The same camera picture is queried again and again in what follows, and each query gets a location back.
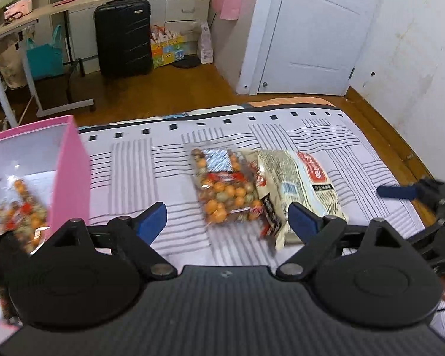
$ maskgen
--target open pink box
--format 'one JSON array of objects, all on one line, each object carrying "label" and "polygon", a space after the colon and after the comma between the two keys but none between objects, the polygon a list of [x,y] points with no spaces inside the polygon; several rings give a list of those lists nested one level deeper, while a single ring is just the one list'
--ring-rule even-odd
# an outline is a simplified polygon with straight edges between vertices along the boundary
[{"label": "open pink box", "polygon": [[88,223],[90,162],[72,116],[0,132],[0,204],[15,177],[46,205],[47,239],[70,218]]}]

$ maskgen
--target mattress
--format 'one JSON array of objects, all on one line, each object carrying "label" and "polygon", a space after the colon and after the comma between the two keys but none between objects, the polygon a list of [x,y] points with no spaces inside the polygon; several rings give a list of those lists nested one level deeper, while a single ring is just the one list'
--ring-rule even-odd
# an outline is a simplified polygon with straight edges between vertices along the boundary
[{"label": "mattress", "polygon": [[[187,264],[277,268],[300,248],[276,252],[260,238],[260,221],[205,225],[188,153],[198,143],[310,153],[328,173],[350,223],[382,217],[403,237],[424,228],[410,202],[377,197],[377,186],[396,179],[356,124],[320,98],[196,110],[81,128],[80,135],[91,159],[90,224],[165,203],[168,222],[152,247],[179,270]],[[445,336],[445,312],[432,326]]]}]

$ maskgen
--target desk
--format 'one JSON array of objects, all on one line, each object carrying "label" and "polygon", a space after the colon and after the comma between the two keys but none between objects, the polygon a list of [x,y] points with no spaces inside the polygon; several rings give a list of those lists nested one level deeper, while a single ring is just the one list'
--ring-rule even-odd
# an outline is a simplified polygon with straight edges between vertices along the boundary
[{"label": "desk", "polygon": [[[25,71],[26,82],[28,83],[31,95],[34,97],[36,104],[38,105],[38,111],[36,113],[38,117],[48,116],[58,112],[68,111],[70,109],[91,106],[94,104],[94,99],[88,99],[76,103],[70,103],[64,106],[54,107],[51,109],[43,109],[43,107],[41,106],[41,102],[39,101],[38,98],[38,93],[36,92],[36,87],[34,86],[33,77],[31,75],[30,65],[28,63],[28,58],[26,56],[26,44],[22,31],[27,27],[36,24],[38,22],[38,19],[42,16],[54,15],[56,13],[65,11],[72,12],[94,6],[97,7],[98,5],[101,5],[106,1],[107,0],[75,0],[70,3],[57,5],[55,7],[52,4],[45,5],[44,7],[34,9],[30,14],[23,16],[18,20],[13,21],[8,25],[0,26],[0,39],[12,33],[18,34],[18,39],[19,39],[18,48],[21,53],[21,60],[23,63],[23,69]],[[11,127],[18,126],[17,119],[13,114],[10,103],[8,102],[7,94],[5,93],[5,89],[3,88],[3,85],[1,83],[1,79],[0,79],[0,104],[2,105],[3,111],[5,112],[5,116],[7,117],[10,126]]]}]

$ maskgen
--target pink item on desk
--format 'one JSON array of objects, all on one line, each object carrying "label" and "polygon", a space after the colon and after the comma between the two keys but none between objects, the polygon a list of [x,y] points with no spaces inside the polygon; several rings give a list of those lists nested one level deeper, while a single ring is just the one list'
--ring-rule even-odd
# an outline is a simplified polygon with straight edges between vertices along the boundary
[{"label": "pink item on desk", "polygon": [[31,11],[33,10],[33,1],[20,0],[5,9],[5,20],[8,20],[12,16],[15,18],[20,18],[31,13]]}]

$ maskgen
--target black suitcase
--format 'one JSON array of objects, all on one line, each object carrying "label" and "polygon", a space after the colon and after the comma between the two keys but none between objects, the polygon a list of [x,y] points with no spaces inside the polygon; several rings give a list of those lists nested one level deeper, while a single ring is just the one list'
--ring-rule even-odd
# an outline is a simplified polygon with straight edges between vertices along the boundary
[{"label": "black suitcase", "polygon": [[96,8],[94,23],[102,75],[121,77],[152,70],[147,0],[110,1]]}]

